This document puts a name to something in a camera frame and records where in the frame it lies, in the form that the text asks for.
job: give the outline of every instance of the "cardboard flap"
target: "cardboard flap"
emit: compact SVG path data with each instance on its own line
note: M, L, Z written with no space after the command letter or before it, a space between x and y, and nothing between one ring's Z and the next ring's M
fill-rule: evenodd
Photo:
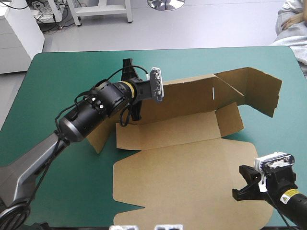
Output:
M164 94L162 103L143 101L142 120L133 123L148 124L183 115L210 112L232 102L244 101L241 92L214 74L166 82Z
M215 111L222 137L244 129L236 102Z
M279 99L281 80L253 68L221 72L216 76L244 94L245 100L237 100L238 105L248 104L273 117Z
M246 185L238 172L257 157L251 143L212 139L138 152L114 165L113 197L143 209L119 213L116 225L150 230L159 223L185 229L258 230L273 208L263 201L235 201L232 188Z
M104 147L110 133L115 131L115 123L118 121L118 114L106 119L86 137L97 153Z
M179 116L143 125L116 125L117 148L149 150L220 138L214 111Z

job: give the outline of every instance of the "green table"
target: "green table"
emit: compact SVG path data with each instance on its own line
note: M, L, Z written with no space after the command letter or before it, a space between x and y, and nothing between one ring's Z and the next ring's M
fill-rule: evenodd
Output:
M121 68L124 58L133 58L134 64L146 69L160 67L165 81L247 66L282 79L274 118L240 106L245 129L227 138L254 143L259 155L274 151L293 154L297 184L307 194L307 83L291 49L281 46L39 54L0 132L0 165L47 137L55 129L58 112L72 104L79 92ZM51 166L27 223L107 226L116 213L138 208L112 198L113 163L133 153L116 149L114 133L100 154L87 140L72 144ZM268 225L284 223L274 212Z

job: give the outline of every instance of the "white cabinet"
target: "white cabinet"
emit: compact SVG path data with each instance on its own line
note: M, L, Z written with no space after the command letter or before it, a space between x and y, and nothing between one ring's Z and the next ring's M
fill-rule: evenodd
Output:
M6 4L22 8L27 3ZM27 71L33 57L42 52L44 40L29 8L15 10L0 3L0 74Z

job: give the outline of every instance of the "gray clothing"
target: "gray clothing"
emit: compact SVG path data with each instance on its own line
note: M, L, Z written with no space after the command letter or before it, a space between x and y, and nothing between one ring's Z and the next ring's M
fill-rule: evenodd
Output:
M292 3L291 7L298 7L296 10L290 8L289 2ZM287 7L282 8L278 11L278 18L276 22L276 34L277 38L271 44L271 46L288 46L294 52L294 55L305 75L307 78L307 23L301 22L290 26L286 30L282 30L282 23L287 20L288 18L296 15L299 11L303 11L303 0L293 0L293 1L286 1Z

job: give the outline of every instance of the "gray floor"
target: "gray floor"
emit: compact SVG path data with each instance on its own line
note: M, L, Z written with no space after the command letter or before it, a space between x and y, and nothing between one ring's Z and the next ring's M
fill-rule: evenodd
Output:
M186 0L176 11L160 12L149 8L146 0L131 0L133 23L127 23L125 15L84 17L81 27L46 35L43 52L267 46L276 38L275 22L283 2ZM0 128L23 76L0 75Z

